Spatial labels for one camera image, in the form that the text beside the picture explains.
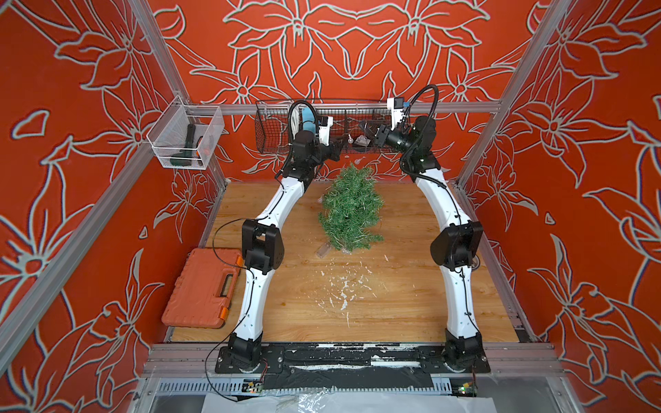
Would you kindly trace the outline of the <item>small green christmas tree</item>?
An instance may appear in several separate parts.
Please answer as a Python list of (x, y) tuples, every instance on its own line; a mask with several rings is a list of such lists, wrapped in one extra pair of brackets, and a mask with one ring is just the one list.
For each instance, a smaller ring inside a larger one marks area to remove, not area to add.
[(318, 215), (330, 245), (351, 253), (368, 250), (383, 240), (373, 231), (380, 224), (384, 201), (377, 193), (370, 167), (354, 165), (342, 169), (322, 197), (322, 212)]

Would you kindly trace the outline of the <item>clear bulb string lights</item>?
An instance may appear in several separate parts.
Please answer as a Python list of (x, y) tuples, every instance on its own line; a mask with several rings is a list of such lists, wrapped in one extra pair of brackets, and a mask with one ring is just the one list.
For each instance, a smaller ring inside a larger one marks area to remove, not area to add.
[(353, 151), (366, 151), (369, 148), (371, 139), (365, 134), (352, 135), (348, 134), (347, 139), (349, 149)]

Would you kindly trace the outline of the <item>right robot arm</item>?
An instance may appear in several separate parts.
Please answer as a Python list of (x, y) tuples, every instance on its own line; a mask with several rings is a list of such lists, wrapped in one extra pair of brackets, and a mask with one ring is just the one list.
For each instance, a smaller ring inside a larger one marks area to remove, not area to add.
[(442, 357), (449, 371), (464, 373), (484, 357), (471, 289), (473, 258), (483, 226), (460, 208), (433, 154), (439, 97), (438, 86), (428, 84), (407, 104), (395, 100), (397, 120), (389, 127), (379, 126), (372, 139), (376, 146), (387, 146), (400, 154), (399, 168), (422, 191), (437, 218), (440, 233), (430, 244), (430, 254), (442, 271), (448, 307)]

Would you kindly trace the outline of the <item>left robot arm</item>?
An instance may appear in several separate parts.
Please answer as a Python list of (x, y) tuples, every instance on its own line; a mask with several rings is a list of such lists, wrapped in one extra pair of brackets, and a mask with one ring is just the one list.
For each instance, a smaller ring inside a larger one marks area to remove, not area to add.
[(279, 188), (260, 215), (242, 224), (246, 287), (239, 321), (228, 337), (227, 346), (229, 360), (240, 369), (253, 370), (261, 363), (268, 290), (285, 256), (282, 227), (318, 169), (326, 161), (340, 158), (344, 141), (332, 140), (323, 130), (330, 127), (330, 122), (323, 120), (306, 100), (290, 105), (286, 118), (288, 153), (275, 175)]

